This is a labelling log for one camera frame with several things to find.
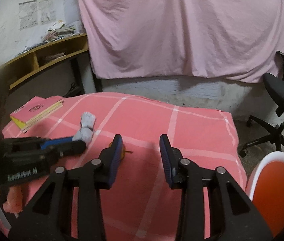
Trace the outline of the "grey mesh wrapper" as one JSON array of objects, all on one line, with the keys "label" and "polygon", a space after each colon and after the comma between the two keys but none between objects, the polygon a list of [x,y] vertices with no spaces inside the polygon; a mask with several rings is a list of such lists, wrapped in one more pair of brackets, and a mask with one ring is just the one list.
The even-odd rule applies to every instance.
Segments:
[{"label": "grey mesh wrapper", "polygon": [[94,135],[94,124],[96,116],[92,113],[85,111],[81,116],[80,129],[73,136],[72,141],[81,140],[88,146]]}]

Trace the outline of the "brown dried fruit scrap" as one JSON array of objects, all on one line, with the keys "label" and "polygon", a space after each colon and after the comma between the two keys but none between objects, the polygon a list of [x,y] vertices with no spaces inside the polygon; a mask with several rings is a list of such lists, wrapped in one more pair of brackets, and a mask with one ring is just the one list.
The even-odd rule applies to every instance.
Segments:
[{"label": "brown dried fruit scrap", "polygon": [[127,153],[133,153],[133,151],[127,150],[126,146],[123,144],[122,145],[121,160],[123,160],[125,158],[125,155]]}]

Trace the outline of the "white red trash bin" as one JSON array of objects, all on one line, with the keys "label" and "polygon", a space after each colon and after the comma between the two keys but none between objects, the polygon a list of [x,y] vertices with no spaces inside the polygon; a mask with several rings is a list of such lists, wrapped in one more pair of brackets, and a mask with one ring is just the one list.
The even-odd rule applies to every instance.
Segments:
[{"label": "white red trash bin", "polygon": [[274,237],[284,230],[284,152],[267,154],[256,165],[245,192]]}]

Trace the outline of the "pink book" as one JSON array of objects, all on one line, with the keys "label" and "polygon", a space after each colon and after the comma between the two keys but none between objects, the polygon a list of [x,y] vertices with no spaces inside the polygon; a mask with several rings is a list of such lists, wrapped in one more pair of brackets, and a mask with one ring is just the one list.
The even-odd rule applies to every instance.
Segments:
[{"label": "pink book", "polygon": [[35,96],[19,109],[10,114],[13,121],[18,121],[22,124],[32,123],[40,115],[51,110],[53,107],[58,106],[64,100],[61,96],[52,96],[49,98],[42,98]]}]

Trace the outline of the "wooden curved shelf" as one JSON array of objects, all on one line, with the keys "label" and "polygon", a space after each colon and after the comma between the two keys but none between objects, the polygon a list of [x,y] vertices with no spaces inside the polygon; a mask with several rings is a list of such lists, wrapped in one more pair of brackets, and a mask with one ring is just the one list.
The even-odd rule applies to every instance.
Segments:
[{"label": "wooden curved shelf", "polygon": [[86,34],[77,34],[37,46],[3,65],[13,92],[37,75],[89,51]]}]

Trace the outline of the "pink checked table cloth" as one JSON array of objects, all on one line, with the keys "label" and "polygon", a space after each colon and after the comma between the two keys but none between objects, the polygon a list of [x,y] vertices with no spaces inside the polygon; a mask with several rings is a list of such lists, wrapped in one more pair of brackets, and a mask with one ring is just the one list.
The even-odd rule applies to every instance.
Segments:
[{"label": "pink checked table cloth", "polygon": [[63,106],[34,125],[29,137],[62,138],[77,132],[81,116],[96,117],[94,136],[80,156],[60,165],[73,169],[97,158],[116,134],[126,154],[110,190],[101,191],[107,240],[174,240],[181,193],[166,183],[159,138],[200,167],[222,166],[245,188],[247,176],[237,155],[238,134],[230,113],[179,107],[141,96],[95,93],[67,98]]}]

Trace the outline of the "pile of papers on shelf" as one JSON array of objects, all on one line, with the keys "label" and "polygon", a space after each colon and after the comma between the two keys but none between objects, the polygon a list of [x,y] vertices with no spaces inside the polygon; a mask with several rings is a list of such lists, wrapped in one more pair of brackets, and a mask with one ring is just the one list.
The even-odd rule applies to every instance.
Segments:
[{"label": "pile of papers on shelf", "polygon": [[58,21],[47,30],[46,34],[41,38],[41,42],[33,44],[31,46],[26,46],[23,51],[17,54],[17,56],[24,54],[41,45],[45,45],[49,42],[84,33],[85,30],[81,20],[74,21],[70,24],[66,24],[63,21]]}]

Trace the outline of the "black office chair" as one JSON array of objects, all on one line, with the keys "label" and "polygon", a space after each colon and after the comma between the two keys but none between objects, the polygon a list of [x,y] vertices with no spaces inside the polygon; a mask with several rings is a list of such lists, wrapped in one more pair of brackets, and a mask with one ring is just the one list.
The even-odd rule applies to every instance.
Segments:
[{"label": "black office chair", "polygon": [[[277,104],[277,109],[275,111],[276,115],[281,116],[284,114],[284,53],[277,51],[276,55],[282,59],[283,77],[278,78],[270,73],[265,73],[263,75],[263,84],[269,96],[272,98],[275,104]],[[276,151],[281,151],[284,149],[284,136],[282,135],[284,130],[284,120],[281,124],[272,126],[266,121],[251,115],[246,122],[246,126],[251,127],[253,121],[267,130],[269,134],[259,139],[250,141],[249,143],[245,143],[238,151],[239,156],[244,158],[247,154],[248,148],[267,142],[274,144],[276,146]]]}]

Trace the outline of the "large pink hanging sheet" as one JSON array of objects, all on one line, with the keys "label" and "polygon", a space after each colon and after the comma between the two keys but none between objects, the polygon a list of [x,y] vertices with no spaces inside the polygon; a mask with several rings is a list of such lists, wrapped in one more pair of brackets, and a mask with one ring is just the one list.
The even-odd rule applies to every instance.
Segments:
[{"label": "large pink hanging sheet", "polygon": [[101,79],[278,75],[284,0],[78,0]]}]

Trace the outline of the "white paper notice on wall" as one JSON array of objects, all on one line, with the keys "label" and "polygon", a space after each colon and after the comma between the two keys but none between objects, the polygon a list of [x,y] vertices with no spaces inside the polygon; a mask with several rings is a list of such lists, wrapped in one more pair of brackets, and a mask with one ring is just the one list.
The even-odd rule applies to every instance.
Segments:
[{"label": "white paper notice on wall", "polygon": [[53,0],[29,1],[18,5],[20,29],[46,25],[57,19]]}]

